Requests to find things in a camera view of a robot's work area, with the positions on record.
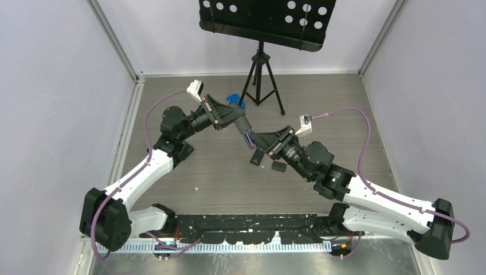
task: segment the round hole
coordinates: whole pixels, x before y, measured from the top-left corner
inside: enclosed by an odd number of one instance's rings
[[[319,21],[315,22],[315,23],[314,23],[314,27],[315,27],[317,30],[320,30],[320,29],[322,28],[322,22],[319,22]]]
[[[302,19],[299,21],[299,23],[300,23],[300,26],[305,26],[305,25],[307,25],[307,19],[302,18]]]
[[[287,3],[287,7],[291,10],[295,9],[295,2],[294,1],[289,1]]]
[[[319,15],[325,15],[327,13],[326,7],[320,7],[318,13]]]
[[[303,10],[304,10],[306,13],[308,13],[309,11],[311,11],[312,7],[311,7],[311,5],[309,5],[309,4],[304,4],[304,6],[302,6],[302,9],[303,9]]]

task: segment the wood grain floor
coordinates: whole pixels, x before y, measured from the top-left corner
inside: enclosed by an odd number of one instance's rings
[[[204,82],[203,94],[211,94],[225,103],[226,97],[241,93],[246,76],[197,77]],[[247,104],[247,117],[254,131],[276,131],[291,125],[300,127],[299,116],[319,115],[339,108],[363,109],[373,124],[371,142],[363,163],[363,172],[378,185],[395,190],[383,145],[363,84],[357,74],[278,75],[275,76],[287,112],[280,115],[275,96],[256,107]],[[131,136],[124,174],[146,155],[143,119],[148,109],[163,96],[184,90],[194,77],[147,78]],[[262,95],[271,91],[268,76],[263,76]],[[254,95],[254,87],[249,91]],[[152,142],[159,136],[162,111],[180,106],[186,114],[197,103],[183,93],[167,100],[148,119]],[[322,142],[336,157],[334,162],[356,171],[358,156],[366,138],[366,123],[358,113],[345,112],[314,121],[313,133],[300,140],[306,146]],[[328,213],[335,201],[329,201],[312,189],[291,167],[285,173],[271,170],[265,157],[260,167],[249,163],[249,150],[234,125],[224,131],[208,128],[188,139],[195,151],[175,170],[158,180],[136,202],[133,210],[161,203],[181,214],[255,214],[255,213]]]

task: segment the black music stand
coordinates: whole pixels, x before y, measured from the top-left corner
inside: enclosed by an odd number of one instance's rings
[[[317,52],[326,38],[326,29],[336,0],[199,0],[201,29],[258,41],[257,53],[241,94],[258,106],[275,93],[280,112],[285,115],[277,84],[270,68],[270,56],[263,51],[264,42],[299,50]],[[261,72],[266,64],[273,91],[260,99]],[[253,85],[256,98],[246,90],[255,70]]]

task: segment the tripod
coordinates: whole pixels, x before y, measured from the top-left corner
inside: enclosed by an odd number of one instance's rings
[[[277,96],[277,101],[279,102],[280,113],[284,116],[285,110],[284,107],[282,106],[282,101],[280,100],[277,84],[275,83],[275,79],[273,78],[272,69],[270,68],[270,63],[268,62],[269,59],[270,56],[263,52],[263,42],[259,41],[257,53],[252,57],[252,61],[253,61],[252,68],[250,69],[250,73],[248,74],[248,78],[246,79],[245,88],[241,93],[240,106],[241,103],[243,103],[243,98],[245,97],[245,95],[248,96],[253,102],[255,102],[257,106],[259,106],[269,96],[275,93],[275,95]],[[263,99],[260,100],[261,70],[263,65],[265,64],[266,64],[266,68],[268,69],[268,73],[270,74],[270,80],[272,80],[273,91],[269,92],[268,95],[266,95]],[[256,99],[246,91],[248,89],[248,85],[250,84],[250,80],[252,79],[253,70],[255,70],[255,76],[253,78],[253,86],[256,85],[257,88]]]

